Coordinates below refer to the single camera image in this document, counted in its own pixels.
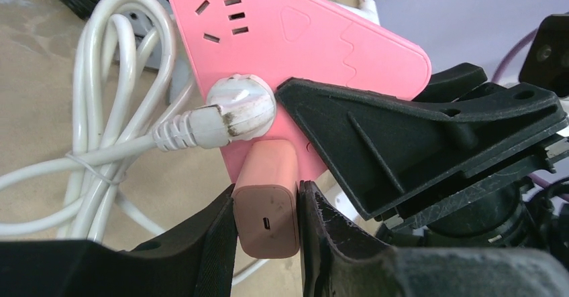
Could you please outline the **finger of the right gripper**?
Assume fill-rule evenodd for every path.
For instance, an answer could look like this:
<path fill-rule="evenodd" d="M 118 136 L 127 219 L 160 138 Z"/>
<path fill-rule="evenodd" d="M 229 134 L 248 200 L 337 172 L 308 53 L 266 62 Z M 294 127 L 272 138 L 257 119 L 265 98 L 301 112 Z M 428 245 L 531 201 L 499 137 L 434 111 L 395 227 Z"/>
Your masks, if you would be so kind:
<path fill-rule="evenodd" d="M 461 63 L 432 74 L 425 89 L 413 101 L 419 103 L 450 103 L 487 81 L 483 68 Z"/>

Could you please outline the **pink power strip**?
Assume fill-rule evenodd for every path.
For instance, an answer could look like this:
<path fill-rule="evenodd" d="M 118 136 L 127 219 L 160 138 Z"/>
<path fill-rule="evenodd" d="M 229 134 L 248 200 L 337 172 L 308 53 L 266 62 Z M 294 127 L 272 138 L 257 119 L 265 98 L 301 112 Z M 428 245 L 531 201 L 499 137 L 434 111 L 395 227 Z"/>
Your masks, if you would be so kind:
<path fill-rule="evenodd" d="M 203 96 L 253 74 L 304 78 L 411 100 L 431 77 L 417 45 L 327 0 L 169 0 Z"/>

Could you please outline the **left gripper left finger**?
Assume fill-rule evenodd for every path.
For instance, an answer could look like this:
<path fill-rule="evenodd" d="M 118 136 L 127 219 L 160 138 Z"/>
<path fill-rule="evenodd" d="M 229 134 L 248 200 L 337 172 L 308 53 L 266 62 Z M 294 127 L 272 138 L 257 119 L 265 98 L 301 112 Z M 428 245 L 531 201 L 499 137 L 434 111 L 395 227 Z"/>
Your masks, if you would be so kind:
<path fill-rule="evenodd" d="M 231 188 L 131 251 L 89 240 L 1 244 L 2 296 L 229 296 L 236 256 Z"/>

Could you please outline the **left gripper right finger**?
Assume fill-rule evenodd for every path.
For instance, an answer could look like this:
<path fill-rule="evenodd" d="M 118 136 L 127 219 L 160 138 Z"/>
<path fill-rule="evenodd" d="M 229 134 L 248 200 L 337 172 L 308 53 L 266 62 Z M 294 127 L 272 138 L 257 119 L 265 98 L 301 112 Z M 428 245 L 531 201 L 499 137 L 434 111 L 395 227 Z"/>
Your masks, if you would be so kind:
<path fill-rule="evenodd" d="M 567 296 L 568 271 L 519 248 L 394 247 L 299 185 L 304 296 Z"/>

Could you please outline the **salmon pink USB charger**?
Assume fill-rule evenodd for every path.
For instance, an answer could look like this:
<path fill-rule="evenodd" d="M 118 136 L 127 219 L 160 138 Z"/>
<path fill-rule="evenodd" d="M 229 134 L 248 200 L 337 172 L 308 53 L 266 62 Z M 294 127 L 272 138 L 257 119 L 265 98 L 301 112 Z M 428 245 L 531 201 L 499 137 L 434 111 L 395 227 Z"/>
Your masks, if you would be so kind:
<path fill-rule="evenodd" d="M 248 152 L 232 198 L 240 244 L 250 257 L 284 259 L 299 251 L 298 172 L 287 140 L 257 141 Z"/>

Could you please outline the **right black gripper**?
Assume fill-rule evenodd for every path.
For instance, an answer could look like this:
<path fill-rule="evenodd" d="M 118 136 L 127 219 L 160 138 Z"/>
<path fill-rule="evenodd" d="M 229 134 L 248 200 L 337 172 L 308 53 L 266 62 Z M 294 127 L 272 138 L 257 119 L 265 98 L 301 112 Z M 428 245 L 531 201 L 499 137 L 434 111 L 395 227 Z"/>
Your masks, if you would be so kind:
<path fill-rule="evenodd" d="M 403 101 L 291 78 L 276 92 L 358 212 L 410 217 L 376 238 L 401 247 L 536 247 L 546 210 L 529 174 L 568 158 L 528 154 L 568 125 L 552 91 L 484 83 L 451 103 Z"/>

